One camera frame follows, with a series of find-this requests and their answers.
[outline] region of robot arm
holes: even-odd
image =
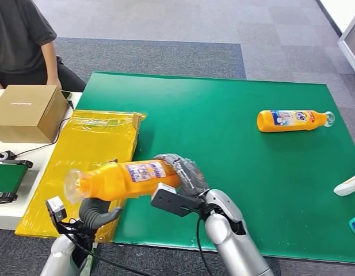
[[[159,155],[174,167],[181,180],[182,193],[160,183],[152,205],[181,217],[198,213],[231,276],[273,276],[250,237],[241,211],[228,195],[210,190],[200,170],[191,160],[178,155]]]
[[[241,211],[230,197],[223,191],[209,189],[202,172],[190,159],[175,154],[156,158],[173,166],[180,179],[181,189],[177,193],[173,187],[159,183],[152,197],[153,206],[180,217],[198,213],[231,276],[273,276],[250,237]],[[59,197],[48,200],[46,205],[61,235],[53,244],[41,276],[79,275],[88,254],[76,247],[71,239],[91,251],[97,230],[116,220],[122,211],[116,208],[108,212],[109,202],[85,198],[79,210],[80,220],[63,223],[66,214]]]

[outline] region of smartphone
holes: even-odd
[[[62,95],[63,95],[66,101],[69,101],[73,94],[71,92],[62,91]]]

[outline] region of bottle label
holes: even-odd
[[[128,170],[133,182],[166,177],[162,165],[159,162],[127,165],[125,167]]]
[[[271,110],[275,125],[301,125],[307,122],[315,122],[311,111]]]

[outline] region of person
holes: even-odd
[[[0,0],[0,89],[57,85],[82,92],[85,83],[57,57],[57,34],[33,0]]]

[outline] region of white table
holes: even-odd
[[[0,90],[0,96],[3,92],[4,90]],[[73,93],[71,100],[74,107],[77,105],[82,95],[82,93]],[[65,118],[69,117],[72,113],[73,111],[69,108]],[[45,144],[2,143],[0,141],[0,152],[10,150],[14,154],[18,154],[42,145]],[[14,230],[17,226],[45,173],[54,147],[55,145],[49,145],[48,147],[29,152],[17,158],[17,160],[31,161],[33,163],[33,166],[29,169],[21,181],[17,192],[17,200],[11,203],[0,204],[0,229]]]

